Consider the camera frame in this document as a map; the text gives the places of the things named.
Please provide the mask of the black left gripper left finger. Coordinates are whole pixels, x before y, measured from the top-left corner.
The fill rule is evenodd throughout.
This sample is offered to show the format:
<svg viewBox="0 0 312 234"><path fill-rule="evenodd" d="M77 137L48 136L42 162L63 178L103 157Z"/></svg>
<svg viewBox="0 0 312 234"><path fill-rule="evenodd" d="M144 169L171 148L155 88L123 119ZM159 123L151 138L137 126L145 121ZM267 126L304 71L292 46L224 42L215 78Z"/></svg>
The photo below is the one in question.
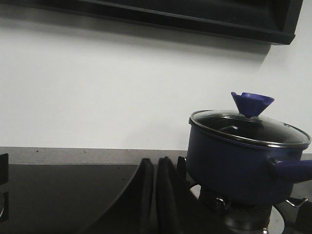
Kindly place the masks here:
<svg viewBox="0 0 312 234"><path fill-rule="evenodd" d="M81 234L156 234L152 201L154 166L148 158L141 160L134 176L113 204Z"/></svg>

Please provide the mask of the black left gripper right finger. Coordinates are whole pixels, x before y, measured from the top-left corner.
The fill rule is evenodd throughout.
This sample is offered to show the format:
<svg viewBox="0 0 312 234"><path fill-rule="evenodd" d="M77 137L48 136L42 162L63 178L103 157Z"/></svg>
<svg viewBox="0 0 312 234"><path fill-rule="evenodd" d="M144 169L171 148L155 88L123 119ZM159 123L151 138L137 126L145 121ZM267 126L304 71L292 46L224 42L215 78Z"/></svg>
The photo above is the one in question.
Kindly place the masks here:
<svg viewBox="0 0 312 234"><path fill-rule="evenodd" d="M220 220L199 203L168 157L158 161L156 209L162 234L224 233Z"/></svg>

